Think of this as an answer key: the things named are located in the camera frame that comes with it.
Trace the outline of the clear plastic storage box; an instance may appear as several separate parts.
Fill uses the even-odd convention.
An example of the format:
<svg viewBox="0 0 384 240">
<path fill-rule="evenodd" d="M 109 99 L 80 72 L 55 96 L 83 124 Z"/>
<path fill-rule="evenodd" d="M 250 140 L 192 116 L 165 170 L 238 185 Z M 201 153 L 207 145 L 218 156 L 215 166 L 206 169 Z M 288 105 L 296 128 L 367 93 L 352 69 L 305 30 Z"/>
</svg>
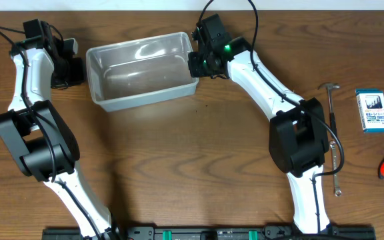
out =
<svg viewBox="0 0 384 240">
<path fill-rule="evenodd" d="M 193 51 L 185 32 L 90 48 L 87 80 L 93 102 L 106 112 L 195 94 L 188 68 Z"/>
</svg>

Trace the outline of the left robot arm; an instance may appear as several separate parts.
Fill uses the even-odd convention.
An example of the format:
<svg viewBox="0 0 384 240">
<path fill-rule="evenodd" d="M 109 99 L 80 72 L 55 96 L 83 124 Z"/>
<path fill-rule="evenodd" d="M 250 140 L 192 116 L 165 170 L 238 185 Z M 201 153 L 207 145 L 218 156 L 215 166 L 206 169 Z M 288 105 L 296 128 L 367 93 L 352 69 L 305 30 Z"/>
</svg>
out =
<svg viewBox="0 0 384 240">
<path fill-rule="evenodd" d="M 86 182 L 72 130 L 51 101 L 52 90 L 85 80 L 78 44 L 39 19 L 24 22 L 21 34 L 24 40 L 9 41 L 15 90 L 0 114 L 0 138 L 22 174 L 60 198 L 79 226 L 79 239 L 121 239 L 112 213 Z"/>
</svg>

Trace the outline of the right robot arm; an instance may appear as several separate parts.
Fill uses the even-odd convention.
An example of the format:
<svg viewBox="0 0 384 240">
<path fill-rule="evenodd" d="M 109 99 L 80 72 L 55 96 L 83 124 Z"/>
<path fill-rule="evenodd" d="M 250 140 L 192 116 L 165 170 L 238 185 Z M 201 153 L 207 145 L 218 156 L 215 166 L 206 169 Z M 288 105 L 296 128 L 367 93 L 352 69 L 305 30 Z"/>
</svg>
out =
<svg viewBox="0 0 384 240">
<path fill-rule="evenodd" d="M 256 102 L 269 121 L 269 153 L 287 175 L 293 198 L 293 222 L 304 234 L 322 233 L 330 224 L 316 174 L 328 150 L 323 108 L 282 84 L 243 37 L 232 38 L 214 14 L 198 20 L 191 34 L 198 50 L 188 54 L 192 77 L 226 77 Z"/>
</svg>

